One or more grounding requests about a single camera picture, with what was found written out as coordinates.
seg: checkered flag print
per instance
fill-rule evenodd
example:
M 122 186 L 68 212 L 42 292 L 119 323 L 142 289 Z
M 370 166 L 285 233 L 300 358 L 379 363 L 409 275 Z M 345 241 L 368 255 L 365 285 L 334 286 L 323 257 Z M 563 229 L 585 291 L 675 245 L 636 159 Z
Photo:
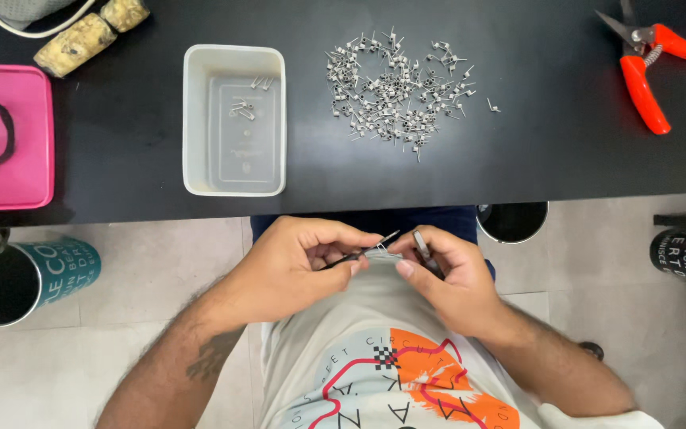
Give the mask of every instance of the checkered flag print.
M 377 359 L 378 364 L 375 365 L 375 370 L 380 371 L 380 369 L 385 365 L 386 369 L 391 369 L 391 366 L 400 369 L 401 366 L 398 365 L 399 359 L 394 356 L 395 352 L 398 350 L 390 349 L 388 347 L 383 347 L 380 349 L 379 346 L 375 346 L 372 349 L 375 352 L 375 359 Z

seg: white t-shirt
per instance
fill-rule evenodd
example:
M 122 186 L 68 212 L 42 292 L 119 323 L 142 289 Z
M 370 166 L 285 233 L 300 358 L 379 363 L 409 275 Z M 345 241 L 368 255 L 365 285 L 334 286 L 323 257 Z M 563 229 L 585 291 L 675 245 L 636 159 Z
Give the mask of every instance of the white t-shirt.
M 447 330 L 399 257 L 368 257 L 347 292 L 264 324 L 262 429 L 662 428 L 643 412 L 537 407 L 478 341 Z

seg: red pruning shears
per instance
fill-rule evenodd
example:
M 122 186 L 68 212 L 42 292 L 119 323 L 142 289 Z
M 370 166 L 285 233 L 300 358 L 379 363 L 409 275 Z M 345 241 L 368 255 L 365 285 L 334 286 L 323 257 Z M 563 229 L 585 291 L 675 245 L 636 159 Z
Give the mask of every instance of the red pruning shears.
M 624 23 L 601 12 L 595 12 L 626 42 L 620 61 L 621 69 L 624 71 L 626 87 L 636 109 L 653 133 L 665 134 L 671 131 L 672 127 L 655 101 L 653 92 L 650 91 L 645 71 L 663 51 L 686 60 L 686 40 L 662 24 L 637 27 L 631 0 L 621 0 L 621 7 L 624 9 Z M 650 45 L 652 50 L 643 58 L 646 45 Z

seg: black desk surface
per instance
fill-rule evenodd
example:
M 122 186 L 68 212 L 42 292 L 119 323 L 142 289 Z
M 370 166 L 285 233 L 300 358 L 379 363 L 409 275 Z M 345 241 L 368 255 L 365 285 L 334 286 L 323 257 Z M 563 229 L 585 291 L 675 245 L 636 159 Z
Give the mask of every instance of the black desk surface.
M 54 199 L 42 209 L 0 212 L 0 226 L 686 192 L 686 61 L 664 54 L 649 69 L 673 127 L 657 137 L 629 99 L 619 37 L 593 12 L 620 17 L 618 0 L 147 5 L 147 21 L 52 81 Z M 637 0 L 636 11 L 642 24 L 661 22 L 686 37 L 686 2 Z M 420 163 L 389 143 L 350 142 L 348 119 L 328 110 L 323 51 L 394 24 L 405 36 L 406 56 L 424 58 L 433 53 L 429 41 L 440 40 L 476 65 L 478 93 L 462 103 L 467 119 L 444 119 L 446 129 L 423 149 Z M 0 64 L 33 64 L 45 43 L 0 28 Z M 194 44 L 270 46 L 283 54 L 287 186 L 280 195 L 186 191 L 182 66 Z M 500 113 L 489 111 L 486 97 Z

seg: spring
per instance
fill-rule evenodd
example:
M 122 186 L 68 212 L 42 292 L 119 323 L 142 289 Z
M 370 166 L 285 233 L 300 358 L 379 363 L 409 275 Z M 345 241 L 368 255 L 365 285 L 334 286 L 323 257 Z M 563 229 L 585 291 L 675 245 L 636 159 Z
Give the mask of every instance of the spring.
M 653 50 L 650 51 L 649 54 L 645 57 L 645 67 L 650 67 L 650 64 L 653 64 L 655 60 L 658 59 L 659 56 L 661 56 L 661 53 L 663 52 L 663 45 L 662 44 L 657 44 L 653 48 Z

